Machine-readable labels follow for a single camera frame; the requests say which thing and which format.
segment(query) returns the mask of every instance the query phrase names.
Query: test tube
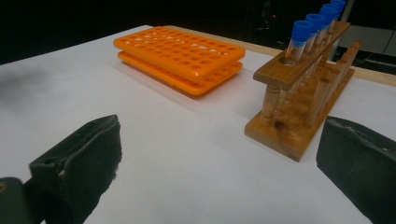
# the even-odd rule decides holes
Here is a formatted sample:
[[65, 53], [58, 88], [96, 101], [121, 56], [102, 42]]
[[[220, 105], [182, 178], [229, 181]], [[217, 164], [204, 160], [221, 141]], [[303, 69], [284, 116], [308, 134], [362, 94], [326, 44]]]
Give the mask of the test tube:
[[325, 18], [324, 18], [324, 16], [322, 16], [318, 13], [310, 13], [305, 16], [305, 19], [307, 21], [311, 21], [314, 24], [311, 34], [310, 34], [308, 40], [306, 41], [305, 47], [304, 47], [303, 55], [308, 56], [311, 54], [311, 50], [314, 45], [315, 38], [317, 36], [318, 31], [322, 28], [322, 24], [323, 24]]
[[344, 10], [344, 7], [346, 6], [347, 2], [344, 1], [344, 0], [332, 0], [330, 2], [330, 4], [337, 5], [338, 6], [338, 12], [339, 12], [339, 14], [341, 14], [341, 12]]
[[[305, 16], [305, 19], [307, 21], [311, 21], [312, 23], [314, 23], [314, 28], [317, 30], [317, 34], [313, 38], [312, 46], [310, 47], [309, 50], [309, 53], [312, 54], [319, 50], [319, 45], [326, 31], [326, 22], [325, 22], [325, 17], [318, 13], [307, 14]], [[314, 65], [311, 65], [311, 67], [309, 67], [308, 70], [306, 71], [304, 78], [308, 80], [313, 79], [314, 77], [312, 76], [312, 73], [314, 72], [315, 68], [316, 67]]]
[[332, 8], [334, 9], [337, 13], [335, 14], [335, 21], [338, 21], [338, 18], [340, 17], [340, 13], [341, 13], [341, 8], [339, 5], [337, 4], [333, 4], [333, 3], [328, 3], [328, 4], [323, 4], [322, 7], [328, 7], [328, 8]]
[[336, 21], [337, 10], [331, 7], [322, 7], [319, 11], [320, 15], [325, 17], [326, 23], [329, 24], [323, 37], [323, 44], [327, 44], [332, 38], [332, 32]]
[[291, 39], [285, 56], [285, 65], [297, 64], [303, 55], [305, 43], [308, 40], [314, 24], [311, 21], [295, 21], [291, 31]]

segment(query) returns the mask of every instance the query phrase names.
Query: blue cap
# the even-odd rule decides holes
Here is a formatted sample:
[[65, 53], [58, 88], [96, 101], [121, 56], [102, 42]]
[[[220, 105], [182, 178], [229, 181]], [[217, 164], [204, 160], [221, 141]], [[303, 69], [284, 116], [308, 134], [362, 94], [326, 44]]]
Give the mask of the blue cap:
[[319, 12], [320, 15], [325, 17], [326, 25], [332, 23], [332, 20], [338, 15], [337, 11], [332, 8], [322, 7]]
[[320, 15], [318, 13], [310, 13], [305, 16], [305, 19], [307, 21], [311, 21], [314, 23], [314, 32], [317, 33], [318, 30], [322, 30], [324, 27], [326, 27], [325, 24], [325, 17], [323, 15]]
[[338, 5], [340, 7], [340, 12], [341, 12], [344, 9], [344, 6], [346, 5], [347, 2], [344, 0], [332, 0], [330, 3]]
[[295, 21], [291, 31], [291, 39], [305, 42], [311, 36], [314, 23], [311, 21]]
[[333, 9], [335, 9], [337, 11], [337, 13], [340, 13], [343, 10], [343, 8], [340, 5], [333, 4], [333, 3], [323, 4], [322, 7], [333, 8]]

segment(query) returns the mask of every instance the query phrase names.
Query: dark background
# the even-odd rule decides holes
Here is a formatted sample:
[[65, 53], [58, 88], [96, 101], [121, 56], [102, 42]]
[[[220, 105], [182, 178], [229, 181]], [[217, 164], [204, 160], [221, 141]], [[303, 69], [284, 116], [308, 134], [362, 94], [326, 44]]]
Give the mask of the dark background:
[[[353, 24], [394, 29], [394, 0], [359, 0]], [[0, 64], [101, 38], [140, 25], [175, 25], [268, 47], [289, 44], [292, 23], [330, 0], [3, 1]]]

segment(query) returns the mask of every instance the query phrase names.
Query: wooden base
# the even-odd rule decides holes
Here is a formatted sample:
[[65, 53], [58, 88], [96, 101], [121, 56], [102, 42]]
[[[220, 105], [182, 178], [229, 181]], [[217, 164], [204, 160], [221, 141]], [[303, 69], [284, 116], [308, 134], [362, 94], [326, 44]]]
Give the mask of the wooden base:
[[313, 99], [318, 80], [321, 77], [325, 77], [329, 69], [333, 67], [333, 64], [326, 63], [314, 74], [315, 78], [307, 82], [308, 85], [297, 88], [299, 92], [290, 97], [290, 104], [283, 104], [281, 106], [282, 111], [275, 114], [271, 126], [262, 124], [260, 121], [260, 111], [245, 126], [245, 135], [294, 161], [299, 161], [323, 120], [326, 119], [332, 106], [355, 72], [353, 69], [348, 70], [348, 73], [340, 81], [328, 103], [319, 112], [314, 124], [309, 128], [305, 127], [305, 117]]

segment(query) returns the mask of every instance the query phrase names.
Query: table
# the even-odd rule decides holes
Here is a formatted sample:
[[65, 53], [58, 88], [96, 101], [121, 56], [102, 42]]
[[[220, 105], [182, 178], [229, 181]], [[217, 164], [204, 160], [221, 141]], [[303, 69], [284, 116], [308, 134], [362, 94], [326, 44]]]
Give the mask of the table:
[[[234, 78], [194, 99], [117, 58], [115, 38], [148, 28], [0, 66], [1, 177], [27, 181], [29, 162], [117, 114], [118, 176], [86, 223], [370, 223], [317, 167], [321, 130], [300, 162], [244, 135], [265, 91], [253, 73], [278, 50], [174, 27], [247, 49]], [[357, 68], [330, 115], [396, 139], [395, 83]]]

